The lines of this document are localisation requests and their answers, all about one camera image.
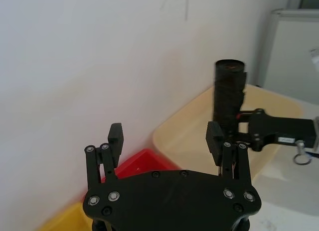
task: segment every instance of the bolt head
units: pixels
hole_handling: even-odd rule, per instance
[[[158,171],[152,172],[153,178],[158,178],[160,176],[160,173]]]
[[[111,213],[112,213],[112,208],[111,207],[104,207],[104,209],[102,210],[102,214],[104,215],[104,216],[109,216],[109,215],[111,215]]]
[[[233,206],[234,210],[241,213],[244,211],[244,207],[241,204],[235,203]]]
[[[89,198],[88,204],[93,206],[96,205],[100,201],[100,198],[98,196],[92,196]]]
[[[245,148],[246,148],[246,145],[244,145],[244,144],[239,144],[239,148],[245,149]]]
[[[120,193],[117,191],[112,191],[111,193],[109,193],[109,201],[114,202],[116,200],[118,200],[120,197]]]
[[[224,146],[226,146],[226,147],[231,147],[231,144],[230,144],[229,142],[225,142],[225,143],[224,143]]]
[[[244,197],[245,197],[246,200],[248,200],[250,202],[255,201],[255,197],[251,193],[245,192],[244,193]]]
[[[107,144],[102,145],[102,150],[106,150],[107,148],[109,148]]]
[[[229,199],[233,199],[235,197],[234,193],[229,189],[224,190],[224,196]]]
[[[92,146],[89,146],[88,148],[86,148],[86,151],[87,152],[91,152],[91,151],[93,151],[94,150],[94,148],[92,147]]]
[[[179,173],[181,176],[186,177],[188,175],[188,172],[186,170],[181,170]]]

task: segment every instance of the black cylinder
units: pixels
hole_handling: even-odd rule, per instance
[[[225,137],[238,131],[237,115],[244,102],[245,64],[225,59],[215,63],[213,121],[219,123]]]

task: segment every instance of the white wall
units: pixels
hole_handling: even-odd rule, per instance
[[[0,0],[0,230],[33,230],[86,187],[87,144],[122,122],[122,160],[212,83],[251,72],[287,0]]]

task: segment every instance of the beige plastic bin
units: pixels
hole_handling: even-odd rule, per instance
[[[294,101],[247,85],[242,110],[264,108],[271,116],[299,118],[303,112]],[[218,174],[213,157],[209,153],[205,134],[207,122],[212,117],[213,88],[208,89],[170,117],[153,134],[156,149],[183,169]],[[261,152],[249,151],[251,176],[254,178],[279,149],[279,145],[267,145]]]

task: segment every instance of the yellow bin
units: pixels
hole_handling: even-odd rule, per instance
[[[92,231],[92,220],[82,209],[82,203],[76,203],[47,222],[38,231]]]

